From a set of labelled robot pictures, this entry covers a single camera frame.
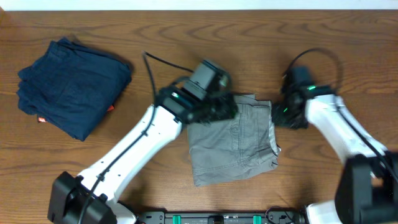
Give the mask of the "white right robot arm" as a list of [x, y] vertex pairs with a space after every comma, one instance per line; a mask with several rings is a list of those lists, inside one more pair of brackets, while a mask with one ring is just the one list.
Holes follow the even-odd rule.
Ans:
[[375, 140], [329, 86], [283, 87], [272, 110], [275, 125], [316, 127], [343, 171], [333, 200], [306, 207], [308, 223], [397, 222], [397, 153]]

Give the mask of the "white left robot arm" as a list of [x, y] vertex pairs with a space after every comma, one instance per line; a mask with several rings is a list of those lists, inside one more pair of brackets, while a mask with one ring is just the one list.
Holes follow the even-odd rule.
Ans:
[[76, 177], [53, 182], [47, 218], [52, 223], [135, 223], [119, 198], [137, 173], [190, 123], [231, 119], [238, 107], [232, 93], [202, 99], [176, 86], [162, 88], [136, 126], [104, 157]]

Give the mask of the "grey shorts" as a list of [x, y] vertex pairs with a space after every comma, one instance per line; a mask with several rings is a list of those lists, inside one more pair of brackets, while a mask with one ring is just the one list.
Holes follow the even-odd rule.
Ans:
[[187, 127], [193, 183], [205, 186], [249, 179], [278, 166], [281, 148], [271, 118], [272, 102], [234, 97], [233, 119]]

